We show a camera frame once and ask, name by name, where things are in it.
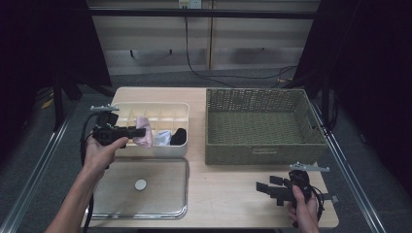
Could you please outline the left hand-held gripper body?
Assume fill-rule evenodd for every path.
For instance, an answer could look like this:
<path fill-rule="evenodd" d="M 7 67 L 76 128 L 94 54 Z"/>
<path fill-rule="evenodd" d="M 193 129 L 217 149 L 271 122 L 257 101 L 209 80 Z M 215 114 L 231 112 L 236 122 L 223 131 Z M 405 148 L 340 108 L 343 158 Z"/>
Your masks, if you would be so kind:
<path fill-rule="evenodd" d="M 119 108 L 111 106 L 91 106 L 90 110 L 96 115 L 95 126 L 92 130 L 92 137 L 102 146 L 111 145 L 117 139 L 128 137 L 125 127 L 116 126 L 118 115 L 114 111 Z"/>

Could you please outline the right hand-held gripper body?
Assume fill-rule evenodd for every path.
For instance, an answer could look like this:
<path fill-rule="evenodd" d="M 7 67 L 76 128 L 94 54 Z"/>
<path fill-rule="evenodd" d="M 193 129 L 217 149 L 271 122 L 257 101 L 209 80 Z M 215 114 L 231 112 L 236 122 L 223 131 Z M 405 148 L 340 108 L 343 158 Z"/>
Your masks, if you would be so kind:
<path fill-rule="evenodd" d="M 308 201 L 312 194 L 315 194 L 318 204 L 322 206 L 324 204 L 323 194 L 313 185 L 310 184 L 310 179 L 308 171 L 317 171 L 317 172 L 329 172 L 328 167 L 317 167 L 314 165 L 302 164 L 296 162 L 290 165 L 291 170 L 289 171 L 289 179 L 284 179 L 283 186 L 286 188 L 292 188 L 292 185 L 298 186 L 302 193 L 305 196 L 305 200 Z"/>

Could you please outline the cream compartment storage box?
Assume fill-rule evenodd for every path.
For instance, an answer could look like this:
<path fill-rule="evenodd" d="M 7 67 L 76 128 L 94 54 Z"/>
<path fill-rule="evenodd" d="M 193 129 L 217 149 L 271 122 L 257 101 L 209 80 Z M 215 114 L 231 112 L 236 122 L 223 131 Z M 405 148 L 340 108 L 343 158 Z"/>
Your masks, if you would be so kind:
<path fill-rule="evenodd" d="M 187 152 L 189 105 L 186 103 L 119 102 L 116 126 L 146 128 L 146 136 L 128 138 L 118 156 L 182 157 Z"/>

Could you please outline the green woven basket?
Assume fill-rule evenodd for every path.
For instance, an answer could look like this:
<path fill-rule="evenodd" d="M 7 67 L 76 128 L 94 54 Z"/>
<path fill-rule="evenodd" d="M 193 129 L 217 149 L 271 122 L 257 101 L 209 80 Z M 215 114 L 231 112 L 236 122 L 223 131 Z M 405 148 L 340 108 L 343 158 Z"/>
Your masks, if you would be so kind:
<path fill-rule="evenodd" d="M 205 163 L 315 163 L 326 151 L 323 129 L 302 89 L 208 88 Z"/>

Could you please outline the clear plastic lid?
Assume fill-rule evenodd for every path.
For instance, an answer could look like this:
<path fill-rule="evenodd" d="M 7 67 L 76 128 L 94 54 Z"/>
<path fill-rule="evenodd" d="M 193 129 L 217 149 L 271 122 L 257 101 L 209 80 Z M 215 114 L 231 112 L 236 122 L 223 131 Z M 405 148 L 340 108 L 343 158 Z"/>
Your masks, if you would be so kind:
<path fill-rule="evenodd" d="M 94 191 L 94 219 L 178 219 L 188 208 L 189 163 L 119 157 Z"/>

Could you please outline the person's left hand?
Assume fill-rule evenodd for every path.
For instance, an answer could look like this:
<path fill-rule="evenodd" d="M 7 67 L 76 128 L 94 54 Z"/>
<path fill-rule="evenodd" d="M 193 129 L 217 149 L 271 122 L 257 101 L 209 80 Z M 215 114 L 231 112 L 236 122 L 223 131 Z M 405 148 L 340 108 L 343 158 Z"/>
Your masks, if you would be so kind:
<path fill-rule="evenodd" d="M 102 146 L 94 138 L 86 140 L 86 159 L 84 170 L 94 178 L 100 179 L 106 168 L 115 161 L 115 153 L 126 145 L 128 139 L 122 137 L 108 146 Z"/>

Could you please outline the person's right hand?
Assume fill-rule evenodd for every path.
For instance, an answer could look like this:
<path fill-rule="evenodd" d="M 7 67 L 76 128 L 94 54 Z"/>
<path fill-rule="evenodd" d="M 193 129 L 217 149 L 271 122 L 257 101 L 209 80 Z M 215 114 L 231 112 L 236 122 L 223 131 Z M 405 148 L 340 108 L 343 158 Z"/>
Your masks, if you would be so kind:
<path fill-rule="evenodd" d="M 292 202 L 287 204 L 288 217 L 291 223 L 296 223 L 298 228 L 319 228 L 318 223 L 318 202 L 315 195 L 312 195 L 308 201 L 305 201 L 305 196 L 301 189 L 294 185 L 292 193 L 296 200 L 294 206 Z"/>

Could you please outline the black metal stand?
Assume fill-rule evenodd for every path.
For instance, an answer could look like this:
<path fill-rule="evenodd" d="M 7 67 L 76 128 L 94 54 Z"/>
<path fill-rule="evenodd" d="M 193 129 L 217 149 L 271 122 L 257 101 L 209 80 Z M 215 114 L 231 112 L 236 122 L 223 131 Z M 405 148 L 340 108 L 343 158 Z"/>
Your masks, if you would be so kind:
<path fill-rule="evenodd" d="M 80 100 L 82 97 L 75 77 L 68 72 L 60 71 L 56 73 L 53 83 L 54 131 L 56 131 L 64 121 L 62 93 L 65 93 L 70 100 Z"/>
<path fill-rule="evenodd" d="M 331 131 L 336 125 L 338 105 L 336 104 L 335 93 L 330 89 L 330 77 L 328 73 L 323 73 L 321 113 L 324 129 L 326 131 Z"/>

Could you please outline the pale cabinet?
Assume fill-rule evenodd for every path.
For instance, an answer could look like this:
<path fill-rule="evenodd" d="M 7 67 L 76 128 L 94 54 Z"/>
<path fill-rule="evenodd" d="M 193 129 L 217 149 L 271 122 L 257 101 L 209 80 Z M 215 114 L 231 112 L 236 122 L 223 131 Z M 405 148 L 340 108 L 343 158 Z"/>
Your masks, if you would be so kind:
<path fill-rule="evenodd" d="M 209 69 L 210 20 L 195 17 L 95 17 L 110 75 Z"/>
<path fill-rule="evenodd" d="M 209 68 L 269 68 L 296 64 L 312 22 L 312 19 L 214 18 Z"/>

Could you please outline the black curtain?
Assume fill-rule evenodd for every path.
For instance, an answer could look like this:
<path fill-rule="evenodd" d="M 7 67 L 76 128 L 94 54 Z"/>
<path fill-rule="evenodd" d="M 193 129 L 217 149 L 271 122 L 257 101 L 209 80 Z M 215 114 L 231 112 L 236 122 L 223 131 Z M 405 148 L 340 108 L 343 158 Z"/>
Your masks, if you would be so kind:
<path fill-rule="evenodd" d="M 320 0 L 294 77 L 330 84 L 412 197 L 412 0 Z"/>
<path fill-rule="evenodd" d="M 0 157 L 16 146 L 37 91 L 110 86 L 87 0 L 0 0 Z"/>

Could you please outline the black metal crossbar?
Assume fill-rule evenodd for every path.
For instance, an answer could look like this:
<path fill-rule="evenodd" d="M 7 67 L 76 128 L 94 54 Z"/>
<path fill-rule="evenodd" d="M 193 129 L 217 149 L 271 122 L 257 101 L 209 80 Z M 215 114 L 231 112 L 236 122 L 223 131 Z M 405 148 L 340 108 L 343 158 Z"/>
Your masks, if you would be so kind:
<path fill-rule="evenodd" d="M 233 17 L 233 18 L 278 18 L 314 19 L 313 12 L 273 12 L 273 11 L 236 11 L 236 10 L 180 10 L 180 9 L 115 9 L 90 8 L 92 16 L 110 17 Z"/>

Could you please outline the metal floor rail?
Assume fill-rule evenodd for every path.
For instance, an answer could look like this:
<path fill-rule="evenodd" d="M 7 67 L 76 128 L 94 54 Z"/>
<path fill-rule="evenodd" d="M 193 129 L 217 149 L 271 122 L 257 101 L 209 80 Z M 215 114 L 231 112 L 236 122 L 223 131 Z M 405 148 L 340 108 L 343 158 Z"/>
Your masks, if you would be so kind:
<path fill-rule="evenodd" d="M 35 168 L 33 169 L 28 181 L 25 183 L 21 193 L 7 217 L 0 226 L 0 233 L 16 233 L 17 229 L 28 209 L 28 206 L 33 198 L 36 189 L 39 186 L 41 179 L 44 177 L 46 169 L 48 168 L 52 157 L 59 146 L 62 137 L 67 129 L 68 122 L 71 119 L 74 111 L 77 109 L 79 102 L 73 101 L 68 107 L 66 118 L 62 123 L 52 132 L 51 137 L 46 145 L 42 155 L 40 156 Z"/>
<path fill-rule="evenodd" d="M 347 185 L 349 186 L 360 211 L 369 226 L 371 233 L 387 233 L 383 222 L 379 218 L 379 215 L 361 187 L 354 170 L 352 169 L 345 153 L 341 149 L 339 143 L 337 142 L 334 134 L 331 130 L 326 129 L 326 124 L 323 121 L 323 115 L 321 113 L 320 107 L 316 104 L 312 104 L 312 109 L 315 112 L 317 120 L 322 125 L 322 130 L 326 136 L 326 141 L 331 150 L 332 156 L 339 167 L 342 176 L 344 177 Z"/>

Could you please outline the white wall socket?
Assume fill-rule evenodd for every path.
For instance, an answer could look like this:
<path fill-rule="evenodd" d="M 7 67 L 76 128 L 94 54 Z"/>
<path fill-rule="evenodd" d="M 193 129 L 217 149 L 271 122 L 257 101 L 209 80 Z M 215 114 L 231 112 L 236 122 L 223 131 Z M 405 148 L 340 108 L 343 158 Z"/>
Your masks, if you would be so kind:
<path fill-rule="evenodd" d="M 178 0 L 180 9 L 201 9 L 202 1 L 201 0 Z"/>

